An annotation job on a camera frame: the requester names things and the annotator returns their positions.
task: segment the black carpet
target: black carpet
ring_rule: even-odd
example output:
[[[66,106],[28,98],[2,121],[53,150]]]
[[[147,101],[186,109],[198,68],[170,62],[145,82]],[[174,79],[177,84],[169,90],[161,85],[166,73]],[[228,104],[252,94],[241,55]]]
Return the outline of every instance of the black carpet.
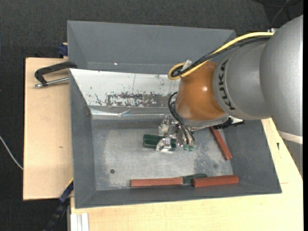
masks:
[[[267,30],[271,24],[281,26],[301,15],[303,1],[286,7],[273,21],[280,9],[255,0],[0,0],[0,135],[23,164],[23,58],[59,57],[57,46],[67,40],[67,20],[233,29],[244,34]],[[56,200],[22,201],[22,171],[2,144],[0,170],[0,230],[42,230]],[[65,230],[65,221],[57,229]]]

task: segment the black clamp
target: black clamp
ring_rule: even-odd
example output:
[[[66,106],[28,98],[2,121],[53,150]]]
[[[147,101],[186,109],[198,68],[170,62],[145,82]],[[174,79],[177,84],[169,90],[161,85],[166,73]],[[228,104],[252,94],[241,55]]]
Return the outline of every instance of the black clamp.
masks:
[[[34,87],[45,87],[45,86],[48,86],[50,84],[55,84],[55,83],[59,83],[59,82],[68,80],[68,77],[67,77],[67,78],[56,79],[56,80],[47,82],[45,80],[45,78],[43,77],[43,75],[45,75],[45,74],[50,74],[50,73],[53,73],[53,72],[56,72],[56,71],[66,69],[66,68],[77,68],[77,65],[73,62],[64,62],[64,63],[60,63],[60,64],[56,64],[56,65],[52,65],[52,66],[48,66],[48,67],[38,69],[35,72],[34,76],[41,84],[36,84],[36,85],[34,85]]]

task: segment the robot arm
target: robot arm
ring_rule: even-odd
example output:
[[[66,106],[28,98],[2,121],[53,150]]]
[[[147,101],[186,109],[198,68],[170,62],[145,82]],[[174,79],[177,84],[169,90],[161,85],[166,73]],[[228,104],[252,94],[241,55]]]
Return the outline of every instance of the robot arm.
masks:
[[[279,28],[270,39],[238,44],[218,64],[205,60],[189,71],[178,65],[171,69],[170,79],[176,78],[175,70],[181,76],[176,112],[195,128],[221,124],[230,116],[272,117],[282,138],[302,143],[303,16]]]

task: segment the white cable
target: white cable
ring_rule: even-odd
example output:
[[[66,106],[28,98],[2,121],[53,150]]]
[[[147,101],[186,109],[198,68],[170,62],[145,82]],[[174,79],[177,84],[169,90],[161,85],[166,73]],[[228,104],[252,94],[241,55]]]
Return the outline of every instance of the white cable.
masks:
[[[4,147],[6,148],[6,150],[8,151],[8,153],[10,154],[11,158],[14,160],[14,162],[17,164],[17,166],[19,166],[22,170],[24,170],[24,168],[17,162],[16,158],[13,156],[13,154],[11,153],[9,147],[6,145],[5,141],[3,140],[3,138],[0,135],[0,141],[2,141]]]

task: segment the red wooden block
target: red wooden block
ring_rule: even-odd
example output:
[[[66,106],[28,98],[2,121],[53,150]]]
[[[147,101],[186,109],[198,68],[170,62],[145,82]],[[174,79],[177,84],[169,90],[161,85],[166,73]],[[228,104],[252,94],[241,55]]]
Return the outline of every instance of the red wooden block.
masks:
[[[230,160],[232,158],[231,152],[229,151],[225,141],[223,140],[220,132],[216,129],[213,129],[212,127],[210,127],[210,131],[218,145],[218,147],[221,150],[221,153],[224,157],[225,160]]]
[[[131,180],[131,187],[150,187],[150,186],[174,186],[183,185],[183,178],[160,178],[160,179],[141,179]]]
[[[236,175],[213,176],[206,178],[196,178],[192,180],[194,187],[218,186],[226,184],[239,183],[239,178]]]

